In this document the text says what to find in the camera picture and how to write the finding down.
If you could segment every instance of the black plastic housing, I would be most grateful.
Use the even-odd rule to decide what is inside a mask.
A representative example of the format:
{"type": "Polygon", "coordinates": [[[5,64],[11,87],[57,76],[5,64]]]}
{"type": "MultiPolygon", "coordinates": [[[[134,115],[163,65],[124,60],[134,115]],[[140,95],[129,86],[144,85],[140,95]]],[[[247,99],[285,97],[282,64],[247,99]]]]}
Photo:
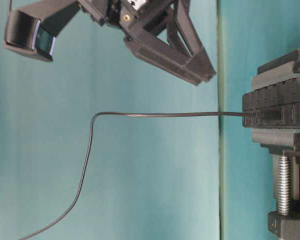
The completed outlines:
{"type": "Polygon", "coordinates": [[[257,113],[256,117],[243,117],[246,128],[300,129],[300,78],[244,94],[242,109],[257,113]]]}

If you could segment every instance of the usb port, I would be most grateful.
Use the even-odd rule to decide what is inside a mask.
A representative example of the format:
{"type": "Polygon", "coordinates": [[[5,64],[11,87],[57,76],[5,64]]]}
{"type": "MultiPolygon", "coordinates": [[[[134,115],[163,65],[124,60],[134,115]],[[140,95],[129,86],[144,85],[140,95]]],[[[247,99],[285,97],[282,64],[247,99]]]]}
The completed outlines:
{"type": "Polygon", "coordinates": [[[290,108],[290,122],[295,123],[295,106],[290,108]]]}

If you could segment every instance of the black usb hub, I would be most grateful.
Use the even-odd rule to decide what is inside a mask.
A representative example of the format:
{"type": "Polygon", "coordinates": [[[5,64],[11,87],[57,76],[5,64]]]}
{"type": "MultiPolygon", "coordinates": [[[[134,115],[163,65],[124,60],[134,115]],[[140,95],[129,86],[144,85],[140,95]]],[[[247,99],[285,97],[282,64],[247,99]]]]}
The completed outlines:
{"type": "Polygon", "coordinates": [[[259,68],[259,75],[252,79],[254,91],[242,97],[243,112],[256,113],[242,119],[244,127],[300,129],[300,71],[295,67],[300,66],[298,54],[300,50],[265,64],[263,70],[265,66],[274,67],[268,71],[260,71],[259,68]]]}

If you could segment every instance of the blue-green wall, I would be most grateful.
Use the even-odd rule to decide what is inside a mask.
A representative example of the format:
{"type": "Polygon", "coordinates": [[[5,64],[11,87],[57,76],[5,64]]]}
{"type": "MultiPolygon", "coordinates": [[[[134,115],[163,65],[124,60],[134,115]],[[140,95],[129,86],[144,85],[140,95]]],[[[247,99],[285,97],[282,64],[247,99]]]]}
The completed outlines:
{"type": "MultiPolygon", "coordinates": [[[[58,38],[54,63],[4,50],[6,8],[0,0],[0,240],[43,227],[72,202],[94,113],[218,109],[217,78],[194,87],[140,62],[121,32],[83,13],[58,38]]],[[[215,1],[192,1],[215,67],[216,12],[215,1]]],[[[104,117],[77,206],[34,239],[217,240],[218,149],[216,117],[104,117]]]]}
{"type": "MultiPolygon", "coordinates": [[[[300,0],[219,0],[222,110],[241,111],[257,67],[300,48],[300,0]]],[[[241,119],[223,118],[222,235],[224,240],[272,240],[272,160],[251,141],[241,119]]]]}

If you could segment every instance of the metal screw rod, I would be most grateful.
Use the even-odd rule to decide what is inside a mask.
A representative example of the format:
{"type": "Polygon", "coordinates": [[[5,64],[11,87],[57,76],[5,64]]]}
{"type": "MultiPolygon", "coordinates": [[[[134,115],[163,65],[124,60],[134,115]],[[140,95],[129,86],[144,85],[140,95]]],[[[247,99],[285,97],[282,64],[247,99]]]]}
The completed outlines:
{"type": "Polygon", "coordinates": [[[278,162],[278,199],[277,211],[282,216],[290,215],[290,161],[287,156],[281,156],[278,162]]]}

